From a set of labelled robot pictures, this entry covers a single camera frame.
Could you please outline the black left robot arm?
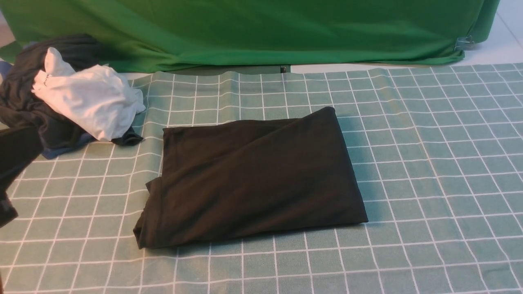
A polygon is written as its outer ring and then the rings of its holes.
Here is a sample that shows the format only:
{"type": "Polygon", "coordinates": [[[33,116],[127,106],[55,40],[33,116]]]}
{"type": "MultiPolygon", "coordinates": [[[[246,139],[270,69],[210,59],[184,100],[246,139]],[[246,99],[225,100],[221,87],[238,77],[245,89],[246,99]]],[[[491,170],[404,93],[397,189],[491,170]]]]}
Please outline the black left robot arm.
{"type": "Polygon", "coordinates": [[[8,188],[42,151],[43,145],[36,127],[0,131],[0,227],[18,217],[18,212],[8,198],[8,188]]]}

